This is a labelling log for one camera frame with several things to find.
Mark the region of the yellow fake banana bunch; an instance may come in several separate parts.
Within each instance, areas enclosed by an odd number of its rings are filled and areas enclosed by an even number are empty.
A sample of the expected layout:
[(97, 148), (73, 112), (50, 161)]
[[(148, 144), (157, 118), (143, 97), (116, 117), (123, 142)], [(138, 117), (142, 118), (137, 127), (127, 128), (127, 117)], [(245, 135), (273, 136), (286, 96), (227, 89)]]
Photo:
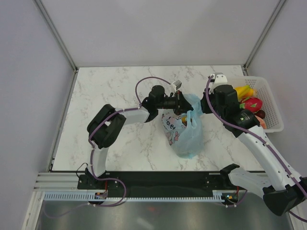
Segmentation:
[(251, 97), (254, 95), (254, 90), (250, 88), (250, 86), (245, 85), (242, 87), (236, 87), (235, 91), (237, 92), (237, 97), (239, 100), (246, 98), (246, 97)]

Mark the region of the light blue plastic bag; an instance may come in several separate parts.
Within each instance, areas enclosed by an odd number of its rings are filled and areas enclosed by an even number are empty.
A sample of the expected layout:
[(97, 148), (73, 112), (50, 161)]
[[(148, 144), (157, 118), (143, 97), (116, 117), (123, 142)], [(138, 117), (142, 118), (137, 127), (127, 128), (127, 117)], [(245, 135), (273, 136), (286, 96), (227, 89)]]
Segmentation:
[[(169, 146), (181, 158), (191, 159), (204, 148), (201, 121), (201, 100), (194, 94), (184, 95), (192, 105), (193, 111), (176, 115), (173, 110), (162, 111), (163, 131)], [(187, 125), (182, 124), (181, 117), (187, 116)]]

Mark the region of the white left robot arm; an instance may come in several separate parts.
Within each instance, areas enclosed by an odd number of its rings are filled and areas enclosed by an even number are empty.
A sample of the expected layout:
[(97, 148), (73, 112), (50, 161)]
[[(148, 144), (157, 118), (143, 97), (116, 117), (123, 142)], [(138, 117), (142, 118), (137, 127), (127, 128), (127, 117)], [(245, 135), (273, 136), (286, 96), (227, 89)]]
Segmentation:
[(161, 109), (173, 110), (176, 115), (193, 110), (180, 90), (167, 96), (161, 85), (153, 86), (138, 107), (116, 109), (110, 104), (102, 107), (87, 127), (88, 141), (92, 146), (87, 166), (91, 174), (88, 178), (89, 185), (94, 189), (104, 186), (105, 177), (102, 174), (106, 171), (108, 149), (114, 144), (124, 125), (150, 122), (158, 116)]

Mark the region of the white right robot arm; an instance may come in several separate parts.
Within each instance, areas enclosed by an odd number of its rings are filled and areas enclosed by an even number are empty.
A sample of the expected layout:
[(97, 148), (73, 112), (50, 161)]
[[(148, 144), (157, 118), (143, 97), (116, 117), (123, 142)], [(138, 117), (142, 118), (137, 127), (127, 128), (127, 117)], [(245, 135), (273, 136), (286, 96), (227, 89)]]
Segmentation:
[(268, 176), (267, 181), (232, 164), (219, 177), (221, 187), (242, 187), (263, 199), (267, 208), (281, 216), (307, 199), (307, 179), (298, 173), (271, 143), (256, 116), (242, 109), (236, 90), (219, 85), (210, 93), (207, 86), (201, 100), (205, 114), (214, 114), (254, 155)]

